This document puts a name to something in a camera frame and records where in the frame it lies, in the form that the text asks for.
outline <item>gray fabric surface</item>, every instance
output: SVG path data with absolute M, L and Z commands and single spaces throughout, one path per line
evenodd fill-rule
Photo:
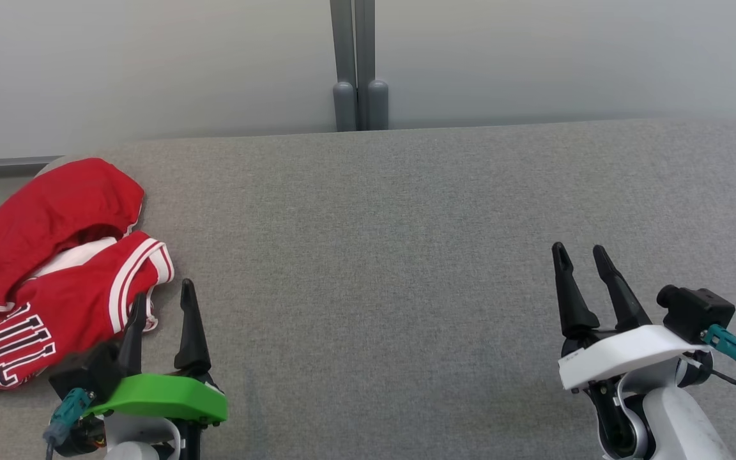
M 596 243 L 656 321 L 668 283 L 736 303 L 736 123 L 189 139 L 100 157 L 146 189 L 140 228 L 178 272 L 154 296 L 148 372 L 171 370 L 177 282 L 195 281 L 231 404 L 207 459 L 598 458 L 590 403 L 557 374 L 555 241 L 607 326 Z M 736 455 L 736 388 L 691 392 Z M 42 379 L 0 395 L 0 458 L 39 458 L 57 403 Z

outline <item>green plastic part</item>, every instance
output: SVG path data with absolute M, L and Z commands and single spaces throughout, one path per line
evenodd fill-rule
M 226 421 L 229 403 L 222 393 L 193 378 L 138 374 L 121 379 L 110 400 L 91 407 L 85 415 L 100 415 L 110 410 L 208 425 Z

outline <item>white partition panel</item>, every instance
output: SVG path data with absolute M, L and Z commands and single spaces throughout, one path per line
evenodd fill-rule
M 0 159 L 335 130 L 328 0 L 0 0 Z
M 376 0 L 391 128 L 736 118 L 736 2 Z

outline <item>teal connector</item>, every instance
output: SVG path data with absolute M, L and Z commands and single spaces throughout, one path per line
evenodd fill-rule
M 701 334 L 701 338 L 718 352 L 736 361 L 736 335 L 726 331 L 724 327 L 712 324 L 705 335 Z
M 61 405 L 50 417 L 50 425 L 44 430 L 42 437 L 49 445 L 60 445 L 70 435 L 70 428 L 90 408 L 95 395 L 81 388 L 73 388 L 67 393 Z

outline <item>folded garment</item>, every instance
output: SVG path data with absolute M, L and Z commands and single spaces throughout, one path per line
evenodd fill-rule
M 141 186 L 98 158 L 50 170 L 12 195 L 0 207 L 0 312 L 14 308 L 15 288 L 56 254 L 128 234 L 143 197 Z
M 139 293 L 146 295 L 145 331 L 154 329 L 152 290 L 174 270 L 166 244 L 134 232 L 68 250 L 32 274 L 15 291 L 17 308 L 0 312 L 0 390 L 115 337 Z

